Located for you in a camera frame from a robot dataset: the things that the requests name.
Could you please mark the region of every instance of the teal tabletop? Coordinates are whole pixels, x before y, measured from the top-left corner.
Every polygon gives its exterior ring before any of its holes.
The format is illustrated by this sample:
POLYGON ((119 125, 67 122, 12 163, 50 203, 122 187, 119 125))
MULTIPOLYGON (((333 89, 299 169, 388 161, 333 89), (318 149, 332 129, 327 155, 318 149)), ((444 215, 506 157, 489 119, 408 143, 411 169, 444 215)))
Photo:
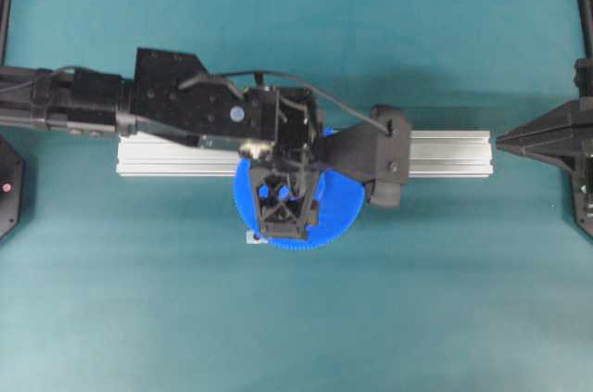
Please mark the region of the teal tabletop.
MULTIPOLYGON (((493 135, 576 97, 583 55, 576 0, 12 0, 7 65, 132 77, 138 46, 493 135)), ((289 252, 246 245, 231 179, 121 178, 117 141, 0 133, 27 161, 2 391, 593 390, 593 241, 558 169, 497 152, 489 179, 413 181, 289 252)))

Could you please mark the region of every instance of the bolt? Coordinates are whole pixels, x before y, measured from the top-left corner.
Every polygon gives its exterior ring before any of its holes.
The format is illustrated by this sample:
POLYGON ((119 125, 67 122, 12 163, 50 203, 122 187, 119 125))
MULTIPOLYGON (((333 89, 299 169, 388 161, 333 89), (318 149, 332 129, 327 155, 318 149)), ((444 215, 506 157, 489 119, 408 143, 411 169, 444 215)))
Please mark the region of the bolt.
POLYGON ((245 111, 242 107, 236 106, 231 108, 231 120, 235 123, 243 121, 245 118, 245 111))

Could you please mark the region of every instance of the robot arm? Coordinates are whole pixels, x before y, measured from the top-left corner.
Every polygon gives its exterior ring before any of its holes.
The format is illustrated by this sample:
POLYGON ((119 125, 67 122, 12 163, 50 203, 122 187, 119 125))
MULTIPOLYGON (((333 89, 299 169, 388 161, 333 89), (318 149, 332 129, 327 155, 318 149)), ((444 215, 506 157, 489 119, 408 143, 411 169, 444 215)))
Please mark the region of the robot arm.
POLYGON ((315 95, 330 96, 306 82, 267 86, 265 72, 253 71, 256 84, 239 91, 227 79, 233 74, 209 74, 194 55, 153 49, 138 49, 133 80, 80 67, 0 67, 0 124, 91 136, 142 132, 236 150, 250 161, 259 229, 269 237, 307 239, 318 220, 317 184, 329 169, 362 183, 368 201, 398 205, 410 160, 401 111, 374 107, 367 117, 348 107, 364 122, 326 135, 315 95), (258 196, 263 187, 267 195, 258 196))

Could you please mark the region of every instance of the blue plastic gear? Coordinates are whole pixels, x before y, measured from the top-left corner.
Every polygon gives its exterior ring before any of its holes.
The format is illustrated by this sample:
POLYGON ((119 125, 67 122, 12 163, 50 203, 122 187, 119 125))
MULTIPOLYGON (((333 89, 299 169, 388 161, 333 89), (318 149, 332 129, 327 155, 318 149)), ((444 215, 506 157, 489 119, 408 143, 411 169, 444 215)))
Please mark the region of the blue plastic gear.
MULTIPOLYGON (((246 226, 266 237, 259 231, 249 167, 247 159, 242 159, 237 167, 233 183, 234 202, 246 226)), ((356 220, 364 200, 364 188, 362 184, 328 170, 320 177, 315 198, 319 201, 319 220, 318 225, 307 227, 307 240, 266 237, 268 242, 288 250, 309 250, 324 246, 350 228, 356 220)))

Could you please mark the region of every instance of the black metal plate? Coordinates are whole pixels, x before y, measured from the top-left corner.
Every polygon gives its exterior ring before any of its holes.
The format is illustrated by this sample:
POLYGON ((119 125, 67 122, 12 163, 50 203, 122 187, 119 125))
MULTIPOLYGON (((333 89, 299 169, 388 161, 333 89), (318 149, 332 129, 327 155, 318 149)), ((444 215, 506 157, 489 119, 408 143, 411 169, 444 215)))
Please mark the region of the black metal plate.
POLYGON ((22 157, 0 137, 0 238, 19 222, 24 169, 22 157))

